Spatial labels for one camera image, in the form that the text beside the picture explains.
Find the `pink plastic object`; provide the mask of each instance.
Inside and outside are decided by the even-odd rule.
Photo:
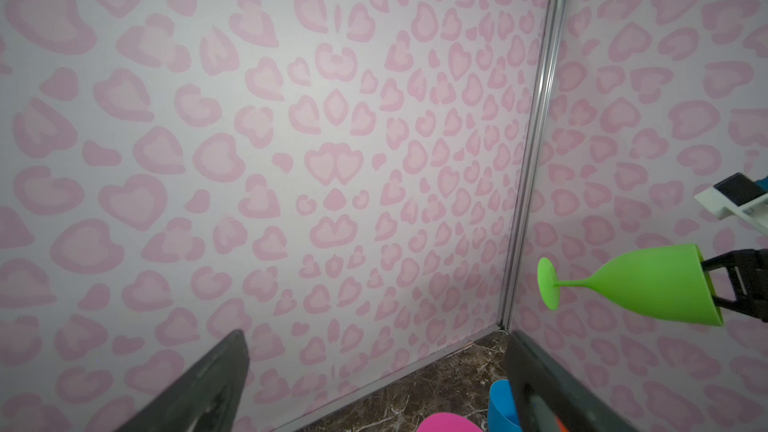
[[[427,417],[416,432],[482,432],[482,429],[460,415],[441,412]]]

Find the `blue cup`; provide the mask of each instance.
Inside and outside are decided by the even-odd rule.
[[[491,386],[488,432],[522,432],[509,380],[496,380]]]

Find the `dark marble floor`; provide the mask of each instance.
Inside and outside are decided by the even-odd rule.
[[[488,391],[506,378],[502,356],[507,337],[494,332],[301,432],[413,432],[437,412],[461,415],[487,430]]]

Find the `pink leopard print wallpaper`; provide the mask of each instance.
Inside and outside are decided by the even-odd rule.
[[[637,248],[768,248],[693,198],[768,175],[768,4],[569,0],[566,20],[516,326],[639,430],[766,432],[768,325],[656,321],[580,288],[552,312],[534,271],[541,256],[582,278]]]
[[[547,0],[0,3],[0,429],[242,328],[264,432],[496,321]]]

